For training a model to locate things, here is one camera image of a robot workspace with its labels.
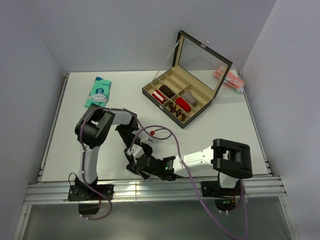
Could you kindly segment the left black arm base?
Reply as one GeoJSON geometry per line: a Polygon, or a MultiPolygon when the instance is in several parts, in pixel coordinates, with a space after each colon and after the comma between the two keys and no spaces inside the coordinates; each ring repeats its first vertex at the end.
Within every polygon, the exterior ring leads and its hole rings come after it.
{"type": "Polygon", "coordinates": [[[96,215],[101,207],[102,200],[113,199],[113,184],[98,184],[96,179],[88,188],[85,183],[81,182],[75,173],[68,176],[69,192],[67,201],[78,202],[78,212],[81,217],[92,218],[96,215]]]}

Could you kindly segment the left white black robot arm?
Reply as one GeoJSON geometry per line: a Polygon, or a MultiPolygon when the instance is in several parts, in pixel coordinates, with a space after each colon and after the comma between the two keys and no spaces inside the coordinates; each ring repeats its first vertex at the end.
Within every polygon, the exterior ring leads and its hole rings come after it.
{"type": "Polygon", "coordinates": [[[145,155],[151,156],[152,147],[140,142],[134,134],[139,129],[137,115],[124,108],[111,108],[92,104],[75,127],[75,134],[81,146],[82,158],[78,179],[83,183],[79,194],[86,200],[96,197],[98,188],[97,163],[100,146],[105,142],[110,128],[115,125],[115,130],[125,144],[124,154],[129,162],[127,169],[132,173],[148,179],[149,176],[136,168],[138,158],[145,155]]]}

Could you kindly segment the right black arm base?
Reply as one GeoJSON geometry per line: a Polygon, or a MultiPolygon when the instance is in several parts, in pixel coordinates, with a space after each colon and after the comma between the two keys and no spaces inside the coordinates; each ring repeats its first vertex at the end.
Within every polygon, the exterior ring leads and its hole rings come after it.
{"type": "Polygon", "coordinates": [[[240,197],[243,190],[240,180],[236,182],[234,188],[222,188],[218,180],[201,181],[200,185],[202,197],[214,198],[216,208],[225,213],[236,208],[236,197],[240,197]]]}

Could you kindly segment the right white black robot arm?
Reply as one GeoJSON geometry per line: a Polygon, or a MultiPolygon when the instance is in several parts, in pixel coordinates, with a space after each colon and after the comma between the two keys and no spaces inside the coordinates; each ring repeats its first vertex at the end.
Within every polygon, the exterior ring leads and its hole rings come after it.
{"type": "Polygon", "coordinates": [[[218,172],[217,191],[229,194],[240,179],[253,177],[251,150],[247,144],[226,139],[215,139],[211,146],[179,157],[157,159],[134,144],[124,151],[132,171],[143,179],[150,176],[172,182],[189,174],[212,168],[218,172]]]}

